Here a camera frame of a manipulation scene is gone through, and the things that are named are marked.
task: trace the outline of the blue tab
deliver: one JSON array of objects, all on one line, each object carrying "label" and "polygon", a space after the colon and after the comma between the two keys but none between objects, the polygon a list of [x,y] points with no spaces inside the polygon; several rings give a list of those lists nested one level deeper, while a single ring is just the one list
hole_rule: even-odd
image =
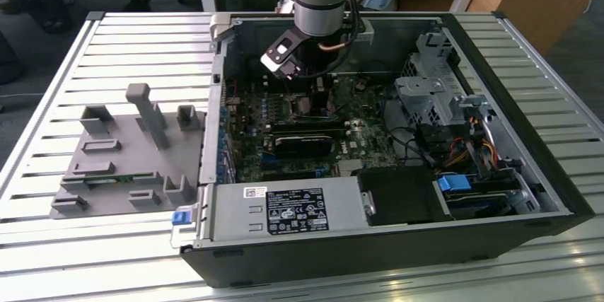
[{"label": "blue tab", "polygon": [[184,226],[190,224],[190,211],[174,211],[172,214],[172,225]]},{"label": "blue tab", "polygon": [[465,175],[445,175],[437,179],[437,185],[441,191],[470,190],[468,178]]}]

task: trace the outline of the sticker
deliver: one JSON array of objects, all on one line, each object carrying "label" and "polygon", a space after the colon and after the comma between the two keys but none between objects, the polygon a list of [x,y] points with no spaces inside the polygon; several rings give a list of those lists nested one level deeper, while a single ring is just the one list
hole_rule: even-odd
[{"label": "sticker", "polygon": [[244,198],[257,198],[266,196],[266,187],[245,187]]},{"label": "sticker", "polygon": [[268,191],[266,224],[270,235],[329,230],[322,189]]}]

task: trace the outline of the slotted metal table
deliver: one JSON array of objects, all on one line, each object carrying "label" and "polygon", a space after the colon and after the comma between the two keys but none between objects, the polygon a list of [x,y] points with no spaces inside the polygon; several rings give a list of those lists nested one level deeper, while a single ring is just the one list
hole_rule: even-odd
[{"label": "slotted metal table", "polygon": [[[213,289],[169,245],[170,212],[49,220],[84,105],[113,115],[130,82],[164,112],[205,109],[209,13],[106,13],[85,22],[0,173],[0,301],[592,301],[604,294],[604,128],[505,19],[460,14],[476,46],[598,214],[500,258]],[[480,84],[462,68],[473,90]],[[182,242],[190,234],[178,235]]]}]

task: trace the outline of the floor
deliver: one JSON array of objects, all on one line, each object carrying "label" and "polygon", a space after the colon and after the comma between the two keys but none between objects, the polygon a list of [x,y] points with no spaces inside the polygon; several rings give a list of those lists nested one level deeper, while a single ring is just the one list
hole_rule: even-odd
[{"label": "floor", "polygon": [[[36,109],[41,95],[52,81],[56,69],[66,54],[77,28],[89,11],[121,11],[128,0],[73,0],[69,12],[73,29],[58,35],[42,32],[29,15],[0,15],[0,31],[14,52],[26,65],[18,80],[0,86],[0,167],[10,154],[25,124]],[[197,6],[184,6],[176,0],[152,0],[153,11],[198,11]],[[604,0],[593,0],[589,11],[582,14],[562,39],[548,53],[546,60],[568,82],[597,117],[604,120]],[[29,93],[18,97],[4,95]]]}]

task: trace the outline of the green circuit board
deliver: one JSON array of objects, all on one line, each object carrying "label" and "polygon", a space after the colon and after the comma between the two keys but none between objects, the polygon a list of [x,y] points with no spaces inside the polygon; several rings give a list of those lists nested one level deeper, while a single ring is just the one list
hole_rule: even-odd
[{"label": "green circuit board", "polygon": [[230,108],[237,111],[230,122],[237,182],[260,182],[270,175],[338,177],[337,162],[346,160],[358,160],[364,168],[397,164],[378,116],[380,88],[358,84],[356,76],[345,76],[337,79],[332,88],[328,109],[333,120],[346,122],[348,132],[345,137],[334,139],[329,155],[316,159],[276,159],[270,153],[273,139],[262,132],[269,123],[298,119],[293,105],[304,93],[268,94],[252,89],[241,94],[240,105]]}]

